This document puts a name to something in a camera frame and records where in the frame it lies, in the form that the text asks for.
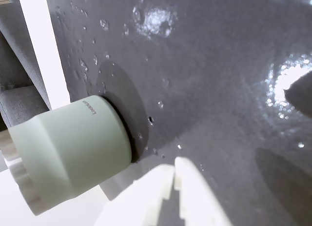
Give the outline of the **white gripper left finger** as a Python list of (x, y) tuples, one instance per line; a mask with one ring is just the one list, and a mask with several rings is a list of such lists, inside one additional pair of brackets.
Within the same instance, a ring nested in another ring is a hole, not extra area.
[(96, 226), (156, 226), (164, 200), (169, 200), (175, 168), (161, 164), (105, 204)]

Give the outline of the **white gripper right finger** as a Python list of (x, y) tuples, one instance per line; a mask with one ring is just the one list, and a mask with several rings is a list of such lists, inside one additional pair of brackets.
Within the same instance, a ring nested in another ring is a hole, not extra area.
[(231, 226), (232, 223), (195, 164), (175, 159), (174, 189), (179, 192), (179, 217), (186, 226)]

